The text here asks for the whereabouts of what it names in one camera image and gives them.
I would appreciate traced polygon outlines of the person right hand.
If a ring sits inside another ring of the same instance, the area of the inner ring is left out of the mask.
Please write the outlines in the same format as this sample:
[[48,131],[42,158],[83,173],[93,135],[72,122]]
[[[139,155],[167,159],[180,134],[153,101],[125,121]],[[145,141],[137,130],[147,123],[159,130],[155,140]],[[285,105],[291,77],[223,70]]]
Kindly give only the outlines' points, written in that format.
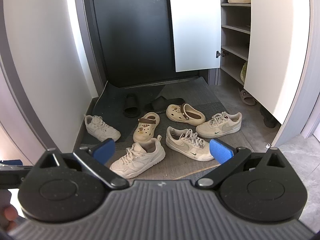
[[1,211],[1,215],[8,221],[8,225],[4,227],[6,231],[10,231],[17,226],[16,219],[18,218],[18,212],[12,205],[5,207]]

